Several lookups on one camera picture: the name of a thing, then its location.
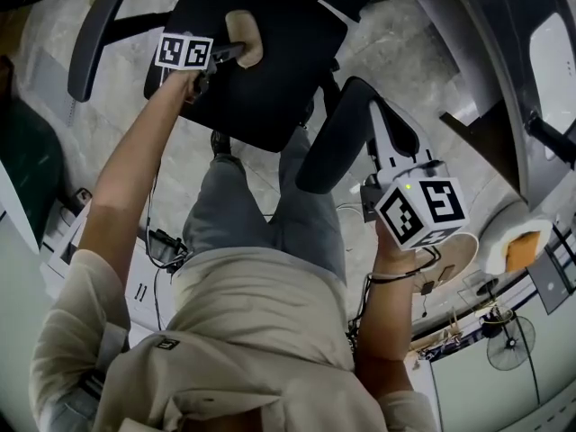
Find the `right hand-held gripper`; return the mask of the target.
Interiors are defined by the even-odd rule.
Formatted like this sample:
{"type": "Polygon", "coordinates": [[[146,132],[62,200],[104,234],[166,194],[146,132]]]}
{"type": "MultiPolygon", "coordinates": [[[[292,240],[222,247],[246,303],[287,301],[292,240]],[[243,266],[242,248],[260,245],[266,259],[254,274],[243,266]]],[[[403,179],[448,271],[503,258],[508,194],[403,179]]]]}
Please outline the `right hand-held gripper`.
{"type": "Polygon", "coordinates": [[[435,246],[467,226],[462,188],[444,161],[434,159],[399,172],[399,155],[431,158],[428,135],[417,121],[382,98],[370,101],[369,113],[381,171],[361,186],[364,220],[382,221],[401,250],[435,246]]]}

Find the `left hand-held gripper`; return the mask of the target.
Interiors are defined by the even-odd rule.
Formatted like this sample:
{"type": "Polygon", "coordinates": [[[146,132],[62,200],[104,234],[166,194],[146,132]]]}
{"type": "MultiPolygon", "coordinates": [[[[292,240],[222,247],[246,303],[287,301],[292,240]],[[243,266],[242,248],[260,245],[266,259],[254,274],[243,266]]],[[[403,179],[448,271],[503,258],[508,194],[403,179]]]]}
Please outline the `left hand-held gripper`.
{"type": "Polygon", "coordinates": [[[191,98],[198,98],[208,90],[210,78],[217,72],[217,62],[227,62],[240,57],[246,44],[233,42],[213,48],[213,39],[191,34],[163,33],[156,54],[155,67],[159,68],[162,86],[174,71],[198,72],[193,82],[191,98]]]}

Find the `beige oval object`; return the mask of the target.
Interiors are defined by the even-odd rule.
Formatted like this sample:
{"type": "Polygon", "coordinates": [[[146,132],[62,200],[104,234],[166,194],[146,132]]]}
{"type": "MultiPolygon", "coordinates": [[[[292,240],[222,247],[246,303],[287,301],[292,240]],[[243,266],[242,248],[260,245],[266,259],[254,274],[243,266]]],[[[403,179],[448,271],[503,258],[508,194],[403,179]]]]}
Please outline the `beige oval object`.
{"type": "Polygon", "coordinates": [[[234,10],[225,17],[229,41],[243,43],[237,63],[244,69],[257,65],[264,56],[264,47],[257,21],[248,10],[234,10]]]}

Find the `person's left forearm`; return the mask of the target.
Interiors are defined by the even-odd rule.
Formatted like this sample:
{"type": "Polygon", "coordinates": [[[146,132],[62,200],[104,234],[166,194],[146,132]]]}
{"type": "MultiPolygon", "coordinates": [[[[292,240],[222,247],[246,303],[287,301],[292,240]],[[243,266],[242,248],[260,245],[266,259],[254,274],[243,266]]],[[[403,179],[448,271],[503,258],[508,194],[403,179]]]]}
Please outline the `person's left forearm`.
{"type": "Polygon", "coordinates": [[[128,273],[140,216],[167,141],[197,71],[175,71],[151,96],[104,165],[91,200],[80,247],[103,258],[118,275],[128,273]]]}

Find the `person's right forearm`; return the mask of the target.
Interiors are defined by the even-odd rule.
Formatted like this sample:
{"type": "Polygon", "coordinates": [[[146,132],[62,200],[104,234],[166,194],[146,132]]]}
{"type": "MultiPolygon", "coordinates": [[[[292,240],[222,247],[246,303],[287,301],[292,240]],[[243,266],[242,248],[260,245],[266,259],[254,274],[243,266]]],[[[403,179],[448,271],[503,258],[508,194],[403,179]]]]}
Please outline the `person's right forearm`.
{"type": "Polygon", "coordinates": [[[375,223],[378,248],[375,275],[388,281],[370,287],[361,318],[355,356],[355,375],[366,390],[379,399],[412,389],[404,359],[410,349],[414,279],[395,278],[415,268],[415,253],[398,249],[390,232],[375,223]]]}

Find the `black office chair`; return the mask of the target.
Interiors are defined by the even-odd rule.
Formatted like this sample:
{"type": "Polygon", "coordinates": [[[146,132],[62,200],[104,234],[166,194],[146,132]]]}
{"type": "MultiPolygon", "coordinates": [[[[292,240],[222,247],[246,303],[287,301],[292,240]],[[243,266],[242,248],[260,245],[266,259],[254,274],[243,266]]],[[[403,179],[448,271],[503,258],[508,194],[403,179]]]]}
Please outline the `black office chair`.
{"type": "MultiPolygon", "coordinates": [[[[158,28],[161,35],[212,38],[214,52],[216,46],[231,43],[226,14],[248,10],[260,31],[262,60],[248,69],[240,67],[237,59],[217,62],[208,90],[186,103],[181,114],[251,146],[278,152],[303,122],[316,91],[338,91],[332,72],[347,35],[347,20],[358,21],[370,1],[178,0],[166,13],[119,18],[122,0],[95,0],[76,39],[67,90],[80,103],[90,98],[98,64],[109,44],[158,28]]],[[[156,50],[144,85],[146,97],[160,88],[156,50]]]]}

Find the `person's left black shoe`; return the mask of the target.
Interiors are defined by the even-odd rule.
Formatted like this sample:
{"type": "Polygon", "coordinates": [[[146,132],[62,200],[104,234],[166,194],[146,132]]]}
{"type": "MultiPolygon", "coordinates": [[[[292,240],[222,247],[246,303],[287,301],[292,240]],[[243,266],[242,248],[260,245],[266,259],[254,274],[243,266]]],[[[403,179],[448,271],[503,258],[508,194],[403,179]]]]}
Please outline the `person's left black shoe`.
{"type": "Polygon", "coordinates": [[[215,157],[219,155],[230,155],[231,154],[231,141],[230,137],[213,130],[211,132],[211,150],[215,157]]]}

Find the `round wooden side table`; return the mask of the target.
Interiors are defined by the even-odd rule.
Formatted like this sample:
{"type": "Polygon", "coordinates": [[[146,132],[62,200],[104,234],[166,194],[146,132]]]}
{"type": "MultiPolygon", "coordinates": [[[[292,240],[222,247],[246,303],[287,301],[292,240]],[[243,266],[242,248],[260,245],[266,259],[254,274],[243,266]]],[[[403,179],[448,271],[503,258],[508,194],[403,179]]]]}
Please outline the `round wooden side table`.
{"type": "Polygon", "coordinates": [[[420,271],[414,282],[414,294],[420,294],[422,284],[435,282],[435,288],[445,287],[454,281],[473,262],[478,250],[478,239],[471,233],[455,233],[446,241],[433,247],[422,248],[417,251],[417,266],[423,266],[432,259],[431,253],[435,253],[438,260],[430,266],[420,271]],[[438,283],[437,278],[446,266],[454,265],[454,271],[450,279],[443,283],[438,283]]]}

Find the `black desk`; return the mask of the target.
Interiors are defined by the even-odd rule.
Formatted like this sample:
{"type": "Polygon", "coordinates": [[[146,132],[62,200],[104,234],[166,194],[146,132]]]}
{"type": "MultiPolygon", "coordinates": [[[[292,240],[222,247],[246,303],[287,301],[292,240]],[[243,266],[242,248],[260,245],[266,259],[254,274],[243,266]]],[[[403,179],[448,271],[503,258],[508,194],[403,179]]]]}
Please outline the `black desk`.
{"type": "Polygon", "coordinates": [[[542,118],[530,38],[558,13],[576,59],[576,19],[568,0],[419,2],[453,54],[478,112],[470,124],[451,112],[443,114],[443,121],[482,154],[528,206],[536,207],[570,168],[525,129],[531,112],[542,118]]]}

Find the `white round pouf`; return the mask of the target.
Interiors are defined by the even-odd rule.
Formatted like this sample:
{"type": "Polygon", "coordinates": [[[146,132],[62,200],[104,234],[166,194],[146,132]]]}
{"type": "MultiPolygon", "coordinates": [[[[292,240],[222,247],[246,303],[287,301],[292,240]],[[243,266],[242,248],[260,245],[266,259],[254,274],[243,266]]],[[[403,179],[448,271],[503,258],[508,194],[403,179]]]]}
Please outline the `white round pouf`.
{"type": "Polygon", "coordinates": [[[508,273],[506,257],[509,243],[532,231],[540,233],[536,260],[544,251],[552,229],[552,222],[544,215],[530,212],[523,202],[513,202],[496,214],[480,235],[477,253],[479,267],[490,275],[508,273]]]}

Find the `black desk stand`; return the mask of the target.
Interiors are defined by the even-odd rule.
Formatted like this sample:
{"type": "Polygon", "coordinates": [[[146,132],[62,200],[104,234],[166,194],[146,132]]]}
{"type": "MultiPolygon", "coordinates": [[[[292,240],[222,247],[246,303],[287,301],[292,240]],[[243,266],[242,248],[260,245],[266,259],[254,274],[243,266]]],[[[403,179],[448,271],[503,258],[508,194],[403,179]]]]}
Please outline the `black desk stand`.
{"type": "Polygon", "coordinates": [[[560,133],[536,112],[530,113],[525,129],[528,135],[539,140],[571,170],[576,171],[576,141],[573,141],[568,134],[560,133]]]}

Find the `person's grey trousers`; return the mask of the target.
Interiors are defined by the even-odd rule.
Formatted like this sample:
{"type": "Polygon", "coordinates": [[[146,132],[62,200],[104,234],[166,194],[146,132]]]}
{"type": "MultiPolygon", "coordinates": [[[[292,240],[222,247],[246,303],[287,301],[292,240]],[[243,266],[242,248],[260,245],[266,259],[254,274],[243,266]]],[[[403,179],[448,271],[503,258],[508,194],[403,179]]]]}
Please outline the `person's grey trousers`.
{"type": "Polygon", "coordinates": [[[214,157],[183,227],[191,257],[222,248],[271,248],[346,280],[345,250],[331,194],[307,193],[296,176],[311,148],[298,127],[281,152],[280,200],[266,220],[248,188],[245,169],[232,155],[214,157]]]}

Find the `orange cushion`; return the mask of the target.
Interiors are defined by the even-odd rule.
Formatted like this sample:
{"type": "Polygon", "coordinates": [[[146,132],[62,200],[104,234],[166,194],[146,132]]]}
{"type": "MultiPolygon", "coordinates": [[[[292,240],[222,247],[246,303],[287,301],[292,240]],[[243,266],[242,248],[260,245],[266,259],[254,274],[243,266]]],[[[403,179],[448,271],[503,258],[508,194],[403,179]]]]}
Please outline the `orange cushion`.
{"type": "Polygon", "coordinates": [[[506,271],[516,272],[531,265],[536,258],[536,248],[540,233],[532,231],[523,234],[508,244],[506,271]]]}

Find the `white oval desk pad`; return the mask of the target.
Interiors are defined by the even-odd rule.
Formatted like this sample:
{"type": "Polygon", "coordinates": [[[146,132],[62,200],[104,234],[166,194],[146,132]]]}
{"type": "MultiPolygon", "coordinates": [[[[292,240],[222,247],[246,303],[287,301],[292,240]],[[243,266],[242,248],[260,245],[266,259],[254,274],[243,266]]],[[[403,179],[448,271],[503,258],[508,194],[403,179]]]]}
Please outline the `white oval desk pad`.
{"type": "Polygon", "coordinates": [[[552,13],[532,33],[529,57],[542,118],[565,133],[576,120],[576,59],[558,13],[552,13]]]}

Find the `silver laptop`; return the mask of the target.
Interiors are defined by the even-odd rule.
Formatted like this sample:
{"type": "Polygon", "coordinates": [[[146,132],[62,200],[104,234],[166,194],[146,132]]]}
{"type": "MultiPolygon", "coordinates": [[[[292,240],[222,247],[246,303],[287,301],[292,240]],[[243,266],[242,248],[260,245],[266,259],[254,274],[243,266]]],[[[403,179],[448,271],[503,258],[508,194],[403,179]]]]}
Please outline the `silver laptop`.
{"type": "Polygon", "coordinates": [[[576,263],[566,247],[546,247],[542,255],[527,268],[548,315],[555,312],[576,293],[576,263]]]}

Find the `black waist device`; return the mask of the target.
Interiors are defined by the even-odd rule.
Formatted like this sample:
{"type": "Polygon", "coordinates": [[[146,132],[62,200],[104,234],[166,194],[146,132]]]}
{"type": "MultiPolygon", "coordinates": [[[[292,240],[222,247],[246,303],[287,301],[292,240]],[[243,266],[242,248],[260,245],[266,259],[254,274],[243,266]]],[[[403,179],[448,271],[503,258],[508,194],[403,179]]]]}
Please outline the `black waist device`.
{"type": "Polygon", "coordinates": [[[147,232],[147,254],[159,269],[173,274],[183,264],[188,255],[187,248],[180,238],[172,238],[162,229],[147,232]]]}

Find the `black standing fan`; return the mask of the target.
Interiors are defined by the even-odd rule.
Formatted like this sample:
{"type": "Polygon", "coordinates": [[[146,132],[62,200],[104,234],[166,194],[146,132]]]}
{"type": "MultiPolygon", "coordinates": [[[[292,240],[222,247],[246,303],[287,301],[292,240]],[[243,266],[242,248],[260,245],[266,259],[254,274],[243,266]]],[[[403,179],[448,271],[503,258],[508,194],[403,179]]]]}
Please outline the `black standing fan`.
{"type": "Polygon", "coordinates": [[[512,311],[508,317],[490,317],[481,325],[481,331],[488,339],[486,356],[496,370],[507,372],[528,363],[535,388],[537,405],[542,404],[532,359],[536,344],[536,330],[530,320],[512,311]]]}

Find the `dark green seat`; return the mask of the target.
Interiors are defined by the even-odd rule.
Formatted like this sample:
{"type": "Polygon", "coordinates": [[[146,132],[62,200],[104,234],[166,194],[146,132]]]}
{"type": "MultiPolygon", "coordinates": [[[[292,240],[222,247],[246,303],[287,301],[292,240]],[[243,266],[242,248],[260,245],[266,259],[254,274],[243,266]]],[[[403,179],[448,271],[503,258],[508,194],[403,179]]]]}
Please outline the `dark green seat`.
{"type": "Polygon", "coordinates": [[[64,156],[53,128],[19,98],[0,111],[0,161],[40,247],[63,185],[64,156]]]}

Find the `person's beige shirt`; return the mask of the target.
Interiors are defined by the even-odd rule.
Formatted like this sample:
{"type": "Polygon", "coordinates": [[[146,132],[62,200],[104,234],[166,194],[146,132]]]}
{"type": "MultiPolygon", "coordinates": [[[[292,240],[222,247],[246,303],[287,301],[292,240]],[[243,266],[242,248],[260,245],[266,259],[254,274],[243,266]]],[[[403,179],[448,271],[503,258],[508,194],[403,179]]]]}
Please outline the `person's beige shirt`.
{"type": "Polygon", "coordinates": [[[436,432],[428,397],[373,396],[356,378],[346,288],[283,252],[232,247],[189,260],[173,280],[175,316],[134,348],[102,345],[128,329],[111,266],[77,251],[31,361],[41,432],[176,431],[259,410],[263,432],[436,432]]]}

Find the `white rounded table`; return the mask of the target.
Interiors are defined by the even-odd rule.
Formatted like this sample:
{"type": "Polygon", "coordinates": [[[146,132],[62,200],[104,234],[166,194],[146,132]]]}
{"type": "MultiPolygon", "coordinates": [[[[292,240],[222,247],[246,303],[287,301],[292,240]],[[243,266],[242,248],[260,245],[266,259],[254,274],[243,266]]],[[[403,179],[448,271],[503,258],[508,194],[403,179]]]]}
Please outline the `white rounded table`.
{"type": "Polygon", "coordinates": [[[32,225],[24,211],[23,205],[18,197],[14,185],[8,175],[3,163],[0,161],[0,204],[6,211],[8,217],[22,236],[24,242],[30,250],[38,255],[40,248],[32,230],[32,225]]]}

